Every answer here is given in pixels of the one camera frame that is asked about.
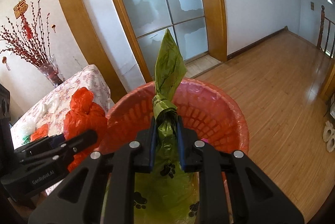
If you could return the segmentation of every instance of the trash bin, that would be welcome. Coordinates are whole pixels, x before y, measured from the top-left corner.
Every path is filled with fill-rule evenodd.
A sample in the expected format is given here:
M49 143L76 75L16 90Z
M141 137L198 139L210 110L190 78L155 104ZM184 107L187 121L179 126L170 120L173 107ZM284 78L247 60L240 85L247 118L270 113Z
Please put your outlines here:
M120 99L107 114L108 132L98 150L103 154L119 149L150 127L153 116L154 82L142 85ZM195 130L217 150L248 153L249 132L237 103L224 91L205 82L184 78L173 103L184 127Z

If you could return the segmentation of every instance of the dried plant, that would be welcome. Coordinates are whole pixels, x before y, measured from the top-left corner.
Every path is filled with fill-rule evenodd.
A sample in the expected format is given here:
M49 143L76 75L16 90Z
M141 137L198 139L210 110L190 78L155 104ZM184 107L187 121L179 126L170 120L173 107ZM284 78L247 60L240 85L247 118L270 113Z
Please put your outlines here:
M46 40L41 16L40 1L35 15L34 3L31 2L33 23L29 24L24 14L21 14L21 24L16 23L16 28L7 17L11 31L5 26L0 31L0 41L5 41L5 51L12 51L22 59L39 68L51 57L49 40L49 15L46 17Z

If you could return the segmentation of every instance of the glass vase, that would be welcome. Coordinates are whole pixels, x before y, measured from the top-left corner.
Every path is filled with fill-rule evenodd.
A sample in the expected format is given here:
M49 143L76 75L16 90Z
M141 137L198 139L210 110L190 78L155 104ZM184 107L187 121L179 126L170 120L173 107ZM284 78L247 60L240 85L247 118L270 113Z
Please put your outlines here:
M58 85L64 82L63 75L59 72L58 64L56 62L55 56L52 55L46 63L41 65L38 70L46 76L46 78L52 83L56 88Z

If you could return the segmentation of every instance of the table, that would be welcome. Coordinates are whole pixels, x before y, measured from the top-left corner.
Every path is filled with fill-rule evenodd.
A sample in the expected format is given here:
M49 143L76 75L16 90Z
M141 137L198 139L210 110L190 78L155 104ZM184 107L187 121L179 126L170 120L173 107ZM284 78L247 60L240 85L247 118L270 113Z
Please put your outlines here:
M20 147L23 142L18 130L22 123L33 120L39 112L40 107L47 103L55 94L59 95L59 106L54 114L46 113L44 117L37 122L36 128L47 123L49 125L48 136L62 134L64 125L63 120L65 119L67 112L70 110L71 97L75 91L81 87L86 87L94 93L93 101L99 104L105 112L107 112L111 105L114 104L111 100L111 91L98 68L95 65L88 65L73 77L66 80L63 84L52 90L15 123L11 128L14 149Z

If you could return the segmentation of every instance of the metal rivet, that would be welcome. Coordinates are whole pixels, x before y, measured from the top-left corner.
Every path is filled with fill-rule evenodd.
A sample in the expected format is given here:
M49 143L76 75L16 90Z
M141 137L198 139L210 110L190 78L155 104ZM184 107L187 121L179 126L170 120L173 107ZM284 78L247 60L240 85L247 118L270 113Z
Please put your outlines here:
M129 146L130 146L131 148L138 148L138 147L140 146L140 142L138 142L138 141L131 141L131 142L129 143Z
M242 151L240 151L240 150L234 151L233 154L234 154L235 158L242 158L244 156L244 153Z
M197 148L202 148L205 146L205 142L204 141L201 141L201 140L198 140L198 141L195 141L194 142L194 145L197 147Z
M90 156L91 156L92 159L98 159L101 156L101 153L98 152L98 151L94 151L94 152L91 153Z

